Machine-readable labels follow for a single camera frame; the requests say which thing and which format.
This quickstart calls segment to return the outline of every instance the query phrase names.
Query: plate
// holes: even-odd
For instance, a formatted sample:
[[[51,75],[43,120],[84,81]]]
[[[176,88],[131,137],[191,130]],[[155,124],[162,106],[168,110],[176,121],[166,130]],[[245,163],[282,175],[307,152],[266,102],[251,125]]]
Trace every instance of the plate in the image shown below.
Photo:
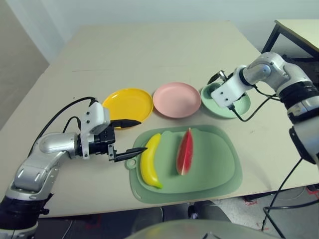
[[[188,128],[192,129],[193,136],[199,141],[195,145],[197,152],[194,151],[189,173],[180,176],[175,167],[174,151]],[[163,137],[156,150],[154,164],[159,181],[163,184],[162,189],[144,183],[140,172],[140,155],[125,162],[125,167],[130,171],[132,193],[139,201],[170,203],[200,200],[232,193],[240,186],[240,161],[231,140],[222,129],[213,125],[152,129],[142,133],[136,139],[134,147],[144,146],[156,133],[161,133]],[[165,158],[166,155],[173,156],[173,159]]]
[[[162,85],[155,91],[153,103],[161,114],[171,118],[183,118],[199,109],[201,98],[193,86],[172,82]]]
[[[138,120],[143,122],[153,110],[151,95],[137,88],[126,88],[110,94],[103,102],[110,111],[111,120]]]
[[[220,87],[220,83],[211,83],[205,86],[201,92],[201,100],[203,104],[214,114],[224,118],[236,118],[236,115],[227,107],[221,108],[215,100],[210,96],[210,93]],[[250,108],[250,98],[245,93],[241,99],[235,101],[235,109],[239,115],[245,114]]]

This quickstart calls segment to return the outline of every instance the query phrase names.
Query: watermelon slice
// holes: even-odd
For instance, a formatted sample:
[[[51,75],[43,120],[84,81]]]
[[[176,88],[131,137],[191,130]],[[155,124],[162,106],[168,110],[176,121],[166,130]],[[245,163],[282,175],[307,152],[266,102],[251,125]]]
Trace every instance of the watermelon slice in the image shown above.
[[[189,128],[178,149],[176,169],[179,175],[186,175],[189,172],[193,158],[193,148],[193,137]]]

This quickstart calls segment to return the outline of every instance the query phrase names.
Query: beige tabletop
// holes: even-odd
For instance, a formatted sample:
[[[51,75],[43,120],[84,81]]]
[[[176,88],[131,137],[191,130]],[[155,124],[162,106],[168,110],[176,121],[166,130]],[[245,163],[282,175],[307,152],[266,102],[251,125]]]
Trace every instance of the beige tabletop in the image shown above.
[[[217,71],[231,73],[249,64],[259,52],[229,21],[213,23],[163,23],[87,26],[73,37],[61,54],[15,110],[0,131],[0,196],[49,119],[70,101],[95,96],[101,102],[126,87],[153,93],[168,82],[186,82],[200,90]],[[265,84],[260,89],[271,90]],[[251,90],[252,106],[265,99]],[[81,116],[87,103],[75,105],[59,117],[48,132],[62,131],[70,116]],[[270,101],[247,123],[218,119],[201,108],[185,119],[167,119],[152,113],[139,126],[116,131],[118,152],[131,148],[138,135],[161,127],[211,124],[231,138],[240,158],[243,182],[240,195],[276,190],[299,160],[290,140],[291,123],[283,104]],[[72,124],[69,131],[76,130]],[[302,162],[286,188],[319,182],[317,168]],[[109,162],[106,155],[66,162],[47,203],[48,216],[67,216],[153,207],[131,193],[129,172],[123,162]]]
[[[319,51],[319,19],[277,19],[275,23]]]

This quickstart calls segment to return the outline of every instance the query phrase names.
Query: yellow banana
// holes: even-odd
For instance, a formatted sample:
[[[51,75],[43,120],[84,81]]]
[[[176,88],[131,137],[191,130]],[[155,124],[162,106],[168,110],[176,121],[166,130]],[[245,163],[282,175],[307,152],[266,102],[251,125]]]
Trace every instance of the yellow banana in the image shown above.
[[[153,135],[146,144],[147,150],[141,155],[141,174],[144,182],[150,186],[162,188],[154,167],[155,152],[160,143],[160,133]]]

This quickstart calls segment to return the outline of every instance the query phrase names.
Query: yellow plate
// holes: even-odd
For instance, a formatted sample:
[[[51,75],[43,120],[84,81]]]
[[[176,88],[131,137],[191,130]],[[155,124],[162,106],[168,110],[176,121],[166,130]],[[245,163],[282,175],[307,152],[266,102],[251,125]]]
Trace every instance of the yellow plate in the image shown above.
[[[111,120],[138,120],[143,122],[153,110],[151,95],[141,89],[126,88],[110,94],[102,104],[110,111]]]

